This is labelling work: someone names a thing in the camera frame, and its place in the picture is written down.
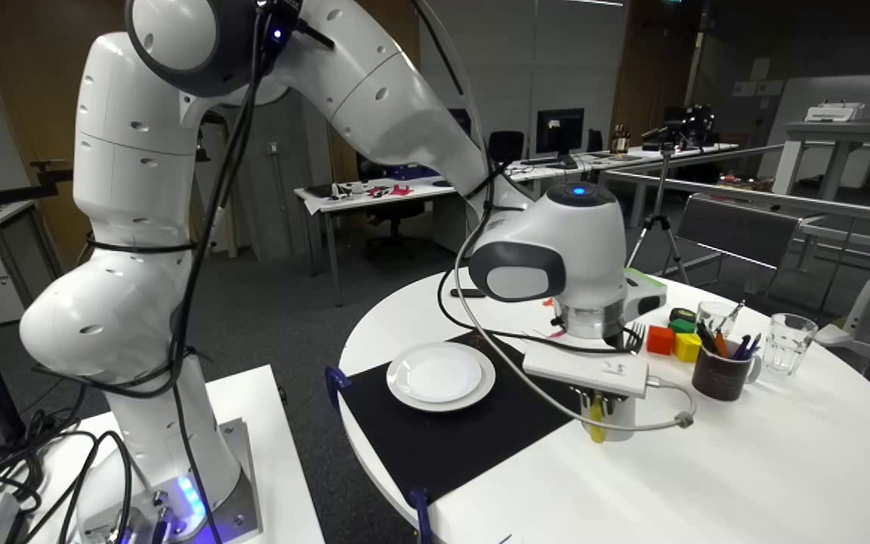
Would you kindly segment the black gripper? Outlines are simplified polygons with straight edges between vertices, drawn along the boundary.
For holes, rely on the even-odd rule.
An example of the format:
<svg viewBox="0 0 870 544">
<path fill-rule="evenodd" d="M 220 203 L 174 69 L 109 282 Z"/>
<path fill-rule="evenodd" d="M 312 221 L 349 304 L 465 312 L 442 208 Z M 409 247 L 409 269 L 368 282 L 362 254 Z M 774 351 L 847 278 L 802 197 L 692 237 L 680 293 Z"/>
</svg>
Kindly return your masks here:
<svg viewBox="0 0 870 544">
<path fill-rule="evenodd" d="M 600 391 L 581 391 L 581 410 L 588 417 L 622 417 L 635 410 L 635 400 Z"/>
</svg>

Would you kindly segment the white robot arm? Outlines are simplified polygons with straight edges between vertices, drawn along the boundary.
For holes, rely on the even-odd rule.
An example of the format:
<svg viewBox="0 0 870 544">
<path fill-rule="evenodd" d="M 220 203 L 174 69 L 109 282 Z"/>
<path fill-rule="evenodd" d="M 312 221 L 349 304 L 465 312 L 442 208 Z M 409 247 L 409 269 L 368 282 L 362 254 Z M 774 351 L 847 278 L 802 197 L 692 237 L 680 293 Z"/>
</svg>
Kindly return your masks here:
<svg viewBox="0 0 870 544">
<path fill-rule="evenodd" d="M 187 353 L 196 278 L 191 197 L 204 116 L 235 106 L 218 170 L 238 179 L 256 110 L 297 93 L 382 166 L 424 166 L 488 225 L 471 278 L 498 303 L 552 296 L 617 327 L 626 310 L 620 207 L 529 201 L 486 160 L 409 56 L 359 0 L 123 0 L 79 78 L 72 203 L 90 254 L 23 312 L 20 342 L 47 373 L 109 400 L 123 453 L 85 473 L 85 505 L 220 502 L 245 479 Z"/>
</svg>

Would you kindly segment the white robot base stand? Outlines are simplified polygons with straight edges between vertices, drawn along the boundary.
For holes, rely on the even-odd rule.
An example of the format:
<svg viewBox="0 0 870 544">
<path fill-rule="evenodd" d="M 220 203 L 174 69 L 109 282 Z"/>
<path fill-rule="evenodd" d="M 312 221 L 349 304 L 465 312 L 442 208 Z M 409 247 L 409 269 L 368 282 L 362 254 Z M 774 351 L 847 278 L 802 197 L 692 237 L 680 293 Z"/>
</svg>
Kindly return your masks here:
<svg viewBox="0 0 870 544">
<path fill-rule="evenodd" d="M 111 396 L 0 479 L 0 544 L 323 544 L 268 366 Z"/>
</svg>

